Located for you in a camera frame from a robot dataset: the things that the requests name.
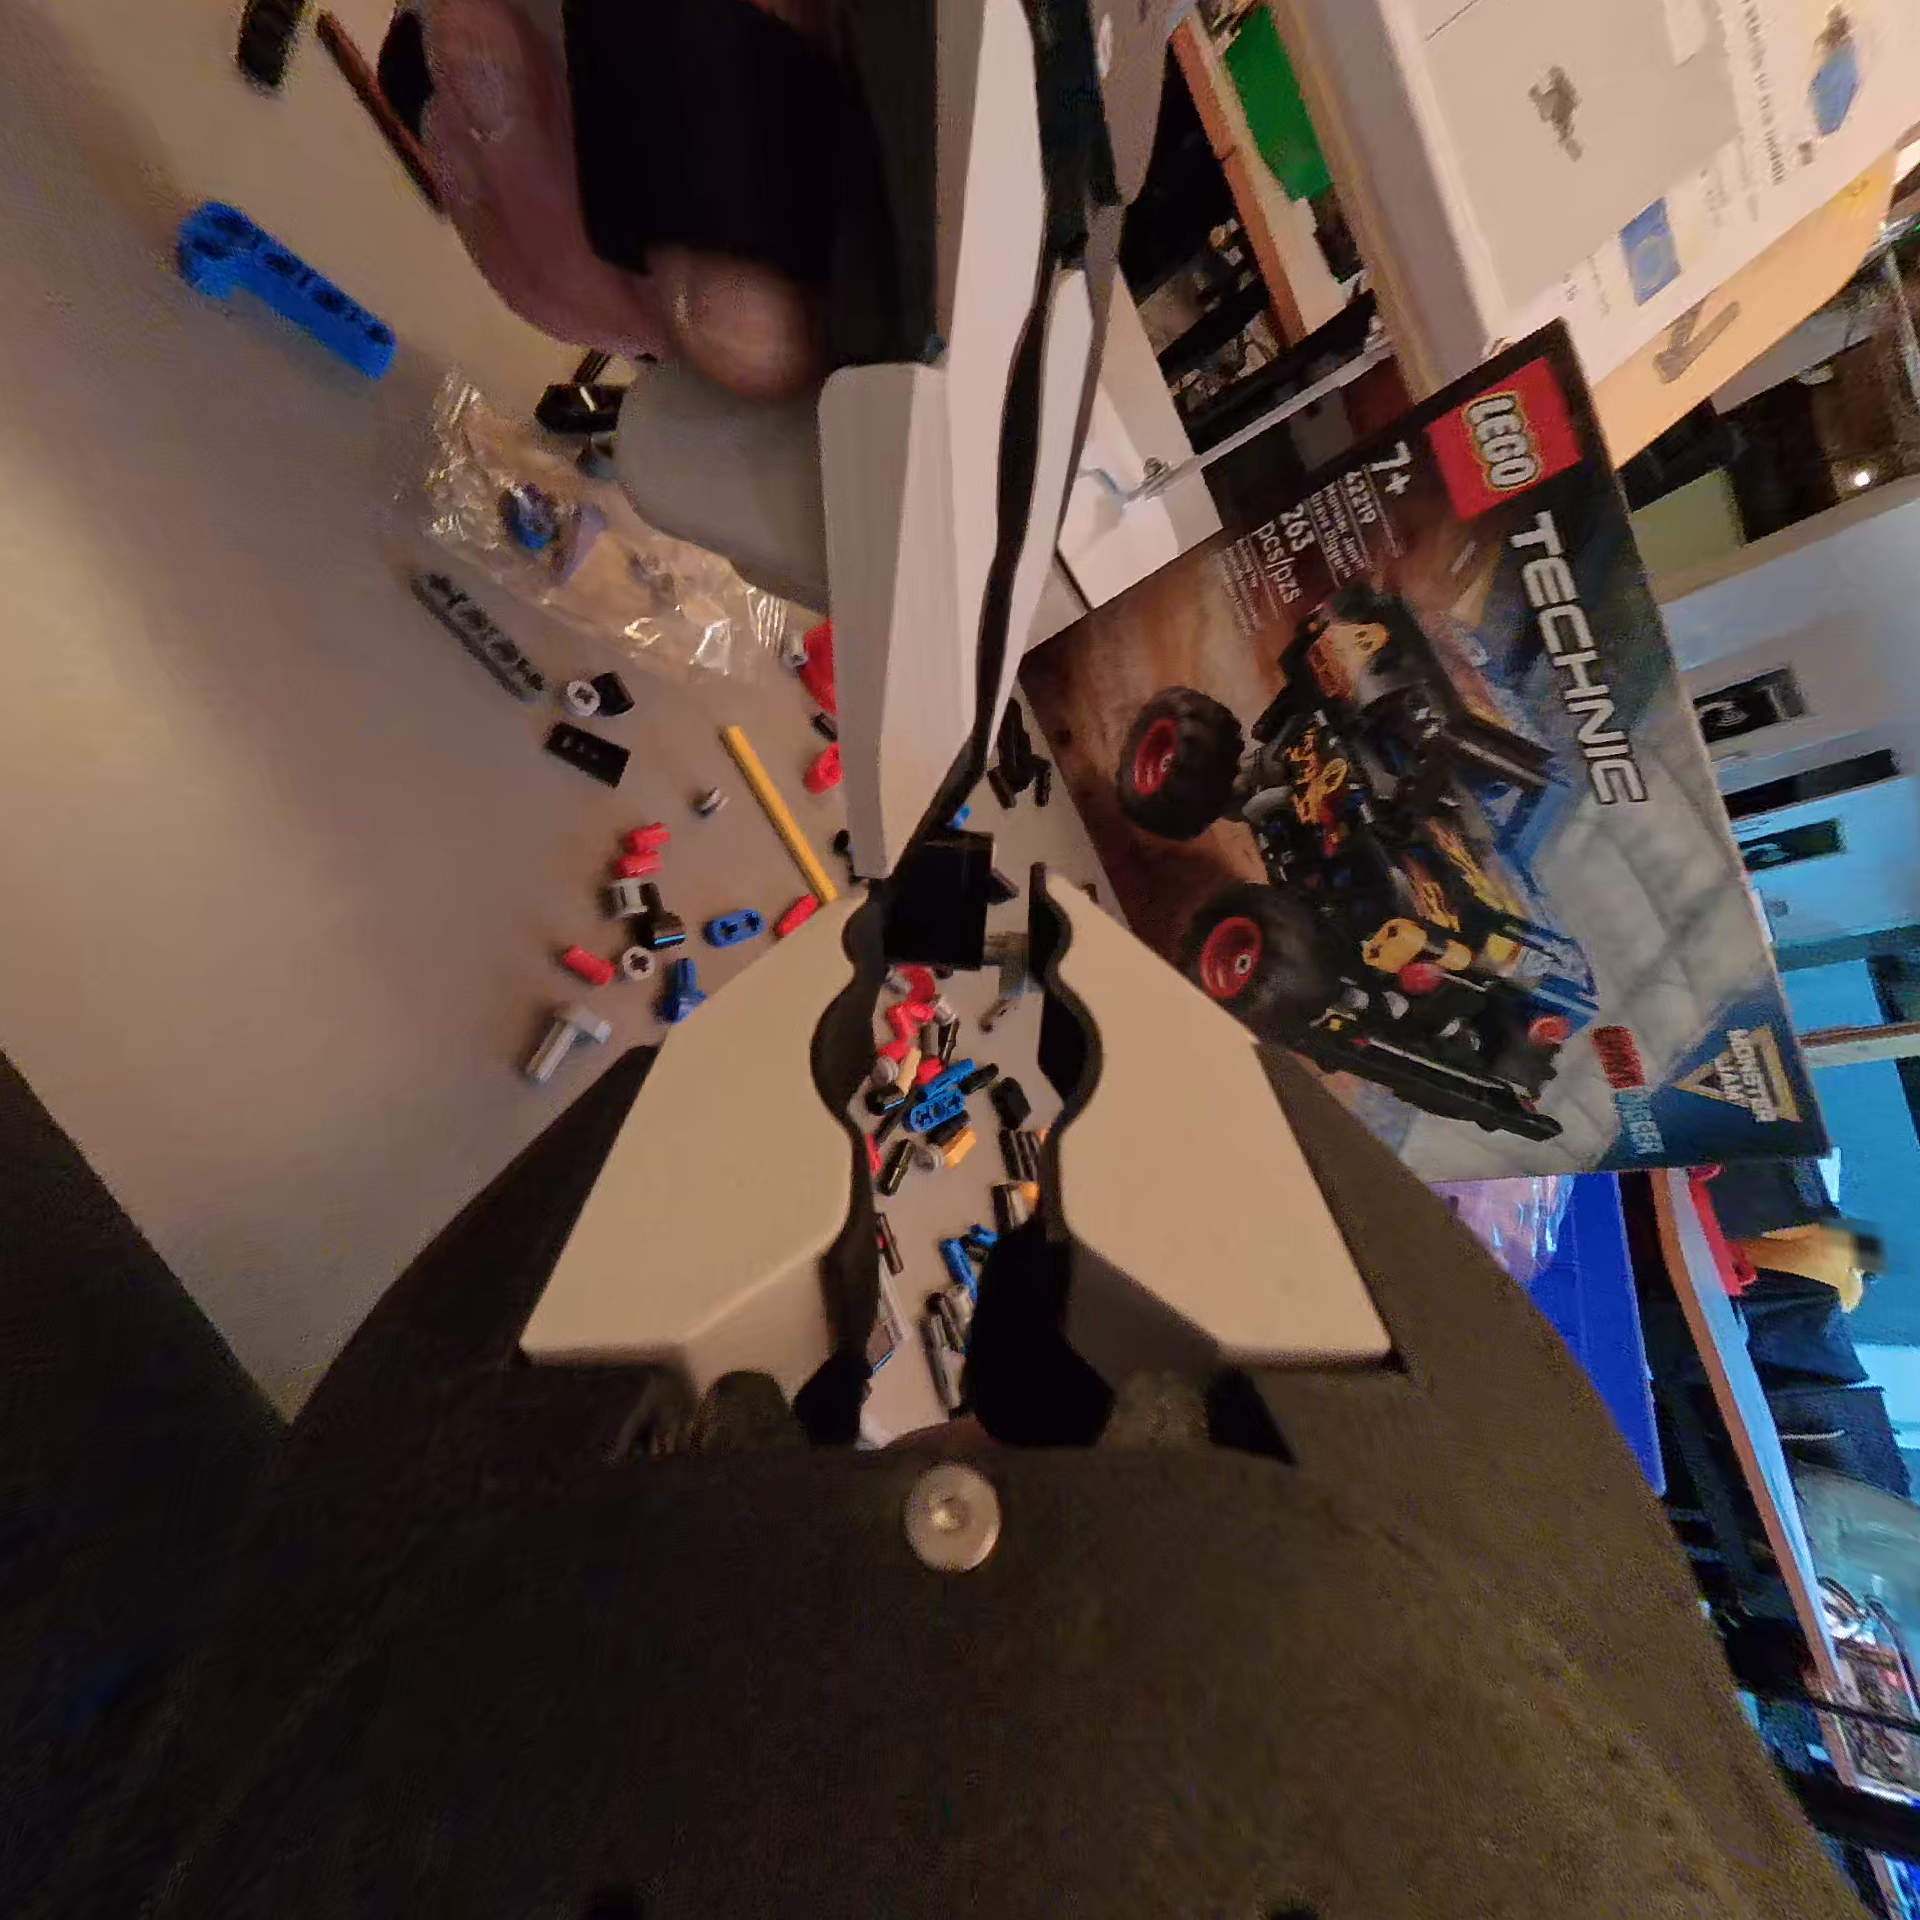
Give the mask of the pile of small connector pins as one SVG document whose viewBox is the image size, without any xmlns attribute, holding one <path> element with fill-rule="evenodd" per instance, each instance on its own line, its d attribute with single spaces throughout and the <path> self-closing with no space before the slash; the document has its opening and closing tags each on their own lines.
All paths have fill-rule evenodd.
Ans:
<svg viewBox="0 0 1920 1920">
<path fill-rule="evenodd" d="M 944 784 L 944 791 L 934 801 L 924 824 L 916 830 L 913 846 L 943 828 L 962 828 L 960 816 L 967 812 L 979 782 L 982 776 L 974 779 L 970 791 L 962 791 L 959 761 Z M 875 896 L 883 900 L 881 889 L 887 879 L 875 879 L 862 896 Z M 924 1136 L 937 1136 L 939 1149 L 946 1149 L 951 1137 L 966 1136 L 971 1128 L 967 1105 L 974 1089 L 983 1086 L 983 1067 L 967 1057 L 946 1057 L 939 1049 L 934 1049 L 930 1057 L 936 1061 L 936 1067 L 921 1067 L 916 1023 L 904 1023 L 896 1043 L 878 1045 L 873 1014 L 873 1057 L 851 1101 L 851 1115 L 865 1133 L 871 1153 L 873 1200 L 878 1196 L 890 1196 L 896 1189 L 896 1180 L 913 1171 L 919 1153 L 919 1141 Z M 881 1254 L 881 1231 L 875 1220 L 873 1235 Z"/>
</svg>

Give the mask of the dark brown axle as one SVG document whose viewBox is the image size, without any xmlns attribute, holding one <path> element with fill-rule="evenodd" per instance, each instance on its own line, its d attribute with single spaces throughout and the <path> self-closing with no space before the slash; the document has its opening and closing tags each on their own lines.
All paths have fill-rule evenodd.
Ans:
<svg viewBox="0 0 1920 1920">
<path fill-rule="evenodd" d="M 323 52 L 328 54 L 340 79 L 347 84 L 359 109 L 369 116 L 371 126 L 383 136 L 398 167 L 407 173 L 422 201 L 434 214 L 441 214 L 441 196 L 427 167 L 422 139 L 401 121 L 401 115 L 395 112 L 383 83 L 378 79 L 375 64 L 347 35 L 347 27 L 340 23 L 340 17 L 336 17 L 336 14 L 331 14 L 326 6 L 316 11 L 316 35 L 320 38 Z"/>
</svg>

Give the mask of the long yellow axle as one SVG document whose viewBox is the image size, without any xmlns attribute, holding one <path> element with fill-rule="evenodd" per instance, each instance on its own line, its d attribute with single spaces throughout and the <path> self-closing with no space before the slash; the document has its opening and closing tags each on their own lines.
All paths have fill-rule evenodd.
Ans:
<svg viewBox="0 0 1920 1920">
<path fill-rule="evenodd" d="M 739 725 L 727 725 L 719 728 L 719 737 L 727 756 L 732 758 L 737 773 L 750 788 L 760 814 L 771 824 L 776 838 L 796 865 L 799 875 L 806 879 L 806 886 L 811 894 L 814 903 L 833 905 L 839 899 L 839 886 L 828 875 L 825 863 L 814 852 L 792 807 L 784 801 L 784 796 L 779 792 L 777 784 L 766 773 L 746 728 Z"/>
</svg>

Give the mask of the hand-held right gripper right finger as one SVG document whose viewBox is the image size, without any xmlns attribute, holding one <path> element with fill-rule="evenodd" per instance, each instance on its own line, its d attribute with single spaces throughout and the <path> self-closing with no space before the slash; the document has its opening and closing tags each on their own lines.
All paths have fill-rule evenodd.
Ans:
<svg viewBox="0 0 1920 1920">
<path fill-rule="evenodd" d="M 979 1285 L 966 1387 L 1016 1449 L 1283 1449 L 1271 1376 L 1394 1347 L 1260 1045 L 1081 886 L 1031 872 L 1040 1201 Z"/>
</svg>

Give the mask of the grey desk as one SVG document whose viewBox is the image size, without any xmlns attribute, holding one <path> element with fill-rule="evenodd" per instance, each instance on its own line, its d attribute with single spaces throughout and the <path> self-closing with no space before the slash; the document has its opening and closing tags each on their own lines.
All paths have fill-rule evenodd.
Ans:
<svg viewBox="0 0 1920 1920">
<path fill-rule="evenodd" d="M 6 1053 L 279 1409 L 624 1045 L 522 1061 L 603 925 L 631 824 L 663 891 L 769 917 L 801 875 L 740 725 L 828 872 L 838 792 L 786 673 L 631 678 L 603 788 L 414 598 L 441 376 L 530 404 L 572 355 L 522 324 L 302 36 L 267 93 L 238 4 L 6 4 Z M 176 271 L 240 208 L 385 320 L 358 374 Z M 690 812 L 729 792 L 711 821 Z"/>
</svg>

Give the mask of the person's left hand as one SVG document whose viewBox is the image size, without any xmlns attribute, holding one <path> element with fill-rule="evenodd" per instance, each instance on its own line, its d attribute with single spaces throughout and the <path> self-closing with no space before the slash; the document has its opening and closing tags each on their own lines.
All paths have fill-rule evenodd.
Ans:
<svg viewBox="0 0 1920 1920">
<path fill-rule="evenodd" d="M 663 247 L 626 271 L 591 247 L 558 48 L 520 4 L 427 3 L 424 148 L 450 227 L 502 301 L 544 335 L 696 368 L 746 400 L 824 374 L 817 301 L 769 267 Z"/>
</svg>

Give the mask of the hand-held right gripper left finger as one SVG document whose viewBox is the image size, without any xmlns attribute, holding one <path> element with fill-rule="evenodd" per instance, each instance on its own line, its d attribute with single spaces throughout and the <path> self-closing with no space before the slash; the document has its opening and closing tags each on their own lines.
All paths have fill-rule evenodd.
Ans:
<svg viewBox="0 0 1920 1920">
<path fill-rule="evenodd" d="M 851 1101 L 873 1062 L 883 905 L 843 896 L 651 1056 L 520 1333 L 542 1365 L 654 1367 L 700 1401 L 764 1376 L 854 1449 L 881 1254 Z"/>
</svg>

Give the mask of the grey axle connector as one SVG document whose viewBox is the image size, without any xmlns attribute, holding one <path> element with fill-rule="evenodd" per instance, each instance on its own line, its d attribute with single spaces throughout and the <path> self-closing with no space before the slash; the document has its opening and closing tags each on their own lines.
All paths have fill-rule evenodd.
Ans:
<svg viewBox="0 0 1920 1920">
<path fill-rule="evenodd" d="M 583 1046 L 603 1046 L 611 1039 L 611 1019 L 583 1000 L 572 1000 L 552 1013 L 537 1045 L 528 1052 L 522 1077 L 537 1087 L 550 1086 L 560 1067 Z"/>
</svg>

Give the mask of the toy truck set box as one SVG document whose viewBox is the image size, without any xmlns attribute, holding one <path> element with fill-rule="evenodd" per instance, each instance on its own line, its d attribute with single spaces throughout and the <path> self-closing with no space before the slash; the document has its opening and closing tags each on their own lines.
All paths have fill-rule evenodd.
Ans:
<svg viewBox="0 0 1920 1920">
<path fill-rule="evenodd" d="M 1416 1172 L 1832 1137 L 1569 327 L 1036 646 L 1114 912 Z"/>
</svg>

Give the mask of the clear bag of small parts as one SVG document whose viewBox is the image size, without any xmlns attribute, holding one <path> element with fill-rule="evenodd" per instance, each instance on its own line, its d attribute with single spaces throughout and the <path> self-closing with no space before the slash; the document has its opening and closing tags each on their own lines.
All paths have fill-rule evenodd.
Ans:
<svg viewBox="0 0 1920 1920">
<path fill-rule="evenodd" d="M 636 512 L 616 462 L 624 398 L 560 382 L 526 413 L 447 372 L 404 509 L 427 553 L 516 608 L 666 678 L 755 683 L 788 662 L 803 614 Z"/>
</svg>

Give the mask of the blue L-shaped beam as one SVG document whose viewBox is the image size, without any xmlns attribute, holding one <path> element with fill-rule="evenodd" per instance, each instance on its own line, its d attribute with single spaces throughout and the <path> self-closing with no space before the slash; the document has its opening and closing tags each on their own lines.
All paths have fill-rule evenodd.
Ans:
<svg viewBox="0 0 1920 1920">
<path fill-rule="evenodd" d="M 176 271 L 209 299 L 257 299 L 362 376 L 394 365 L 394 328 L 240 208 L 192 208 L 176 229 Z"/>
</svg>

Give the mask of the dark grey straight beam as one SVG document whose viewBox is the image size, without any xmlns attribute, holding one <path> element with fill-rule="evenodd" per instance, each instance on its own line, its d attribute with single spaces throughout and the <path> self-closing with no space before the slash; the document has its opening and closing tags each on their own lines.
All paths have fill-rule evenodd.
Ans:
<svg viewBox="0 0 1920 1920">
<path fill-rule="evenodd" d="M 465 588 L 454 582 L 450 575 L 436 568 L 424 568 L 412 575 L 409 588 L 418 605 L 520 704 L 537 704 L 547 696 L 550 680 L 544 671 L 498 625 L 491 612 Z"/>
</svg>

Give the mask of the black perforated board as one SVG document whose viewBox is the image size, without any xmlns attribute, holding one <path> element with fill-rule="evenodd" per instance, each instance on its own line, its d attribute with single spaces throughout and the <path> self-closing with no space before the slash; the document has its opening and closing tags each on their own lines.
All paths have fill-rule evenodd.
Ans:
<svg viewBox="0 0 1920 1920">
<path fill-rule="evenodd" d="M 140 1755 L 282 1423 L 6 1062 L 6 1915 Z"/>
</svg>

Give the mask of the wooden edged table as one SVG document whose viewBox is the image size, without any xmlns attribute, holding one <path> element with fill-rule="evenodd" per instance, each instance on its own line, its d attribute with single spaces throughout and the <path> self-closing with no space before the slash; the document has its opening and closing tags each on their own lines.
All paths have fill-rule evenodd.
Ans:
<svg viewBox="0 0 1920 1920">
<path fill-rule="evenodd" d="M 1851 1732 L 1878 1724 L 1842 1693 L 1849 1667 L 1832 1631 L 1792 1462 L 1723 1292 L 1715 1224 L 1688 1171 L 1654 1171 L 1644 1183 L 1659 1253 L 1641 1294 L 1654 1395 L 1671 1432 L 1670 1497 L 1695 1492 L 1688 1513 L 1715 1543 L 1695 1551 L 1696 1571 L 1722 1581 L 1726 1627 L 1758 1649 L 1747 1663 L 1761 1679 L 1755 1695 L 1787 1695 L 1817 1725 L 1808 1771 L 1792 1768 L 1791 1782 L 1840 1799 L 1851 1827 L 1834 1839 L 1855 1849 L 1873 1887 L 1868 1908 L 1915 1915 L 1915 1799 L 1860 1774 L 1849 1745 Z"/>
</svg>

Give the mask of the small black pin assembly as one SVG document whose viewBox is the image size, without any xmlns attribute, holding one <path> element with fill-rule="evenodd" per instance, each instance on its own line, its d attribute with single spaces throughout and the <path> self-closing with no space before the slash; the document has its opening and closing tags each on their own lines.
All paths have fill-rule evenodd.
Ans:
<svg viewBox="0 0 1920 1920">
<path fill-rule="evenodd" d="M 1027 995 L 1027 886 L 1002 865 L 992 835 L 943 828 L 904 855 L 881 891 L 881 951 L 891 973 L 992 971 L 998 1000 Z"/>
</svg>

